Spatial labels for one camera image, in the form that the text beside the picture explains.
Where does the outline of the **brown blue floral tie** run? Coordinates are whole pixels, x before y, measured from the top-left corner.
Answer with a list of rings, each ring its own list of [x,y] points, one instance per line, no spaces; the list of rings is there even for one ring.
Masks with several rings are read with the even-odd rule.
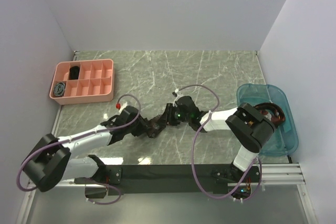
[[[156,138],[165,128],[166,128],[166,120],[162,115],[158,115],[148,121],[147,124],[147,136],[149,138]]]

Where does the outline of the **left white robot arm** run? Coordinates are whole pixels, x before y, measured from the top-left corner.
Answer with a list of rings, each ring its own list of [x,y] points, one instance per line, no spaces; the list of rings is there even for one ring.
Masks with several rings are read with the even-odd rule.
[[[104,182],[110,173],[106,164],[95,155],[80,158],[92,149],[112,145],[126,135],[140,136],[148,133],[150,121],[143,118],[139,109],[126,105],[119,114],[96,127],[70,136],[43,136],[23,161],[20,171],[46,192],[60,181],[88,178],[94,183]]]

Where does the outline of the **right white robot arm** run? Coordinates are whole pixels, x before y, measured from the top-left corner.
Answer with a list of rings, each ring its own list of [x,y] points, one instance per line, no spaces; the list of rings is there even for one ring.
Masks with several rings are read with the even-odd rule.
[[[240,142],[240,148],[230,165],[230,173],[234,180],[242,182],[249,176],[248,166],[285,119],[281,108],[274,103],[254,106],[243,103],[231,110],[210,113],[200,110],[190,96],[183,96],[168,103],[156,123],[166,127],[184,122],[195,131],[202,126],[202,133],[231,131]]]

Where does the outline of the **pink compartment organizer tray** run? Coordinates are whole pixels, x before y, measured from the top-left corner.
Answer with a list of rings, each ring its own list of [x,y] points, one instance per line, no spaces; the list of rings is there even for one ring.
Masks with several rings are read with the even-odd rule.
[[[69,69],[80,67],[78,80],[69,80]],[[62,97],[53,94],[54,85],[65,82]],[[49,97],[60,105],[109,102],[114,97],[114,62],[111,59],[60,62],[55,70]]]

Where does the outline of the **black rolled tie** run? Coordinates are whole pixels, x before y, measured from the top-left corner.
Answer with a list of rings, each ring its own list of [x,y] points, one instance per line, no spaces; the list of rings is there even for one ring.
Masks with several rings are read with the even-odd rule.
[[[80,67],[73,66],[69,69],[69,80],[78,80],[80,74]]]

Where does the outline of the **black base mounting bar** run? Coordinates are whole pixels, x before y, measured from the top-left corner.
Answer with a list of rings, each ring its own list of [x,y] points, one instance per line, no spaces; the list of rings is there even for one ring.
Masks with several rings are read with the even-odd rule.
[[[201,191],[191,165],[108,165],[106,169],[107,174],[94,181],[115,186],[123,194]],[[195,171],[200,185],[214,197],[229,193],[243,175],[230,164],[196,164]]]

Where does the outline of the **grey patterned rolled tie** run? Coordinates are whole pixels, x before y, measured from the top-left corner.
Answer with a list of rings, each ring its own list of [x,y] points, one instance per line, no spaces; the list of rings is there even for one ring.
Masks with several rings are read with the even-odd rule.
[[[62,97],[65,93],[66,83],[58,82],[54,85],[53,94],[55,97]]]

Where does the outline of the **dark red patterned tie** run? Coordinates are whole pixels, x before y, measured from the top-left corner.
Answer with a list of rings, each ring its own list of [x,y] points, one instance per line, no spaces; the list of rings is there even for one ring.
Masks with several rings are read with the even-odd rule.
[[[265,118],[267,118],[275,127],[285,122],[286,116],[280,106],[266,102],[254,106]]]

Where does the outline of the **teal transparent plastic bin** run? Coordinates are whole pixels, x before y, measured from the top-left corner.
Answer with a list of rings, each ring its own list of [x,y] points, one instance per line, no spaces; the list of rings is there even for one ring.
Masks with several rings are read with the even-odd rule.
[[[287,156],[298,148],[299,139],[285,93],[270,84],[241,85],[236,92],[237,104],[274,103],[283,110],[286,120],[276,129],[270,140],[262,147],[260,154],[265,156]]]

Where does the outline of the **aluminium frame rail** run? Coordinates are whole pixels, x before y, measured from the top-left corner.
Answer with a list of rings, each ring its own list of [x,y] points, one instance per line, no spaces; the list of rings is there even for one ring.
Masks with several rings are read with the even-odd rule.
[[[66,180],[47,193],[27,194],[17,223],[307,223],[305,180],[297,164],[253,166],[246,201],[195,193],[122,194]]]

